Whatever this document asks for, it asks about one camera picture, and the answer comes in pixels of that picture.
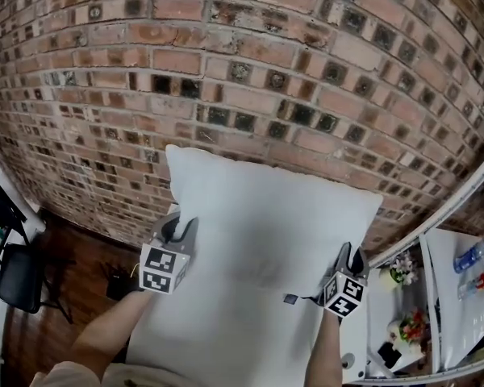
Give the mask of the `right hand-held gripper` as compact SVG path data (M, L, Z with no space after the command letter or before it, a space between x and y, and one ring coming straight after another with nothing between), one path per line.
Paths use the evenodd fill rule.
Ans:
M365 300L368 285L368 260L359 247L350 258L350 242L342 245L334 271L323 288L323 308L339 318L358 310Z

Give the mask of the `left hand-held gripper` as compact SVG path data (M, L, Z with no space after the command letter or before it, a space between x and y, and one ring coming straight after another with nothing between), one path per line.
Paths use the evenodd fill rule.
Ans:
M142 245L139 262L141 289L171 294L184 279L194 255L198 218L191 219L182 234L174 237L180 216L178 210L156 221L151 240Z

